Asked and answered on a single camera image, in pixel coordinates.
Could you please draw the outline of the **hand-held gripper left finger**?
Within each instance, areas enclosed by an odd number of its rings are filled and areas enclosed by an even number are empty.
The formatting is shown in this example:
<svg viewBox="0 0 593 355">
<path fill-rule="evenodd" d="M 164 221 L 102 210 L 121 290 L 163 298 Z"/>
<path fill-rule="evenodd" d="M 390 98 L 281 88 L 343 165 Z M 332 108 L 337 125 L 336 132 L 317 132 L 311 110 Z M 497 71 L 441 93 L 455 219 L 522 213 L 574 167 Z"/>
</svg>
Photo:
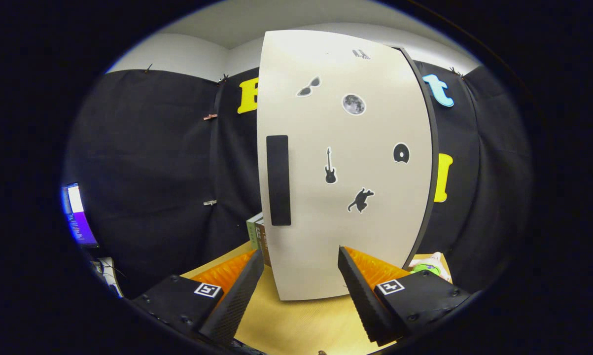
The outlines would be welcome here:
<svg viewBox="0 0 593 355">
<path fill-rule="evenodd" d="M 171 275 L 135 297 L 131 305 L 176 335 L 227 346 L 263 273 L 263 257 L 252 250 L 194 277 Z"/>
</svg>

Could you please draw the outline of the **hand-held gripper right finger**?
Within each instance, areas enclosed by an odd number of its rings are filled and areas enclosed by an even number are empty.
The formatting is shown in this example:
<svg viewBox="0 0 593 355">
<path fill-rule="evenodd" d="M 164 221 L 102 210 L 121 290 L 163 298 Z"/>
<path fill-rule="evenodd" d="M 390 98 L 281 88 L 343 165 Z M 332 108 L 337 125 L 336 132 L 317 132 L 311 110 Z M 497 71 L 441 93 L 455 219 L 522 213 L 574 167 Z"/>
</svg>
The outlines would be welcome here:
<svg viewBox="0 0 593 355">
<path fill-rule="evenodd" d="M 474 300 L 433 268 L 408 272 L 350 247 L 339 247 L 338 268 L 369 341 L 380 346 L 423 336 Z"/>
</svg>

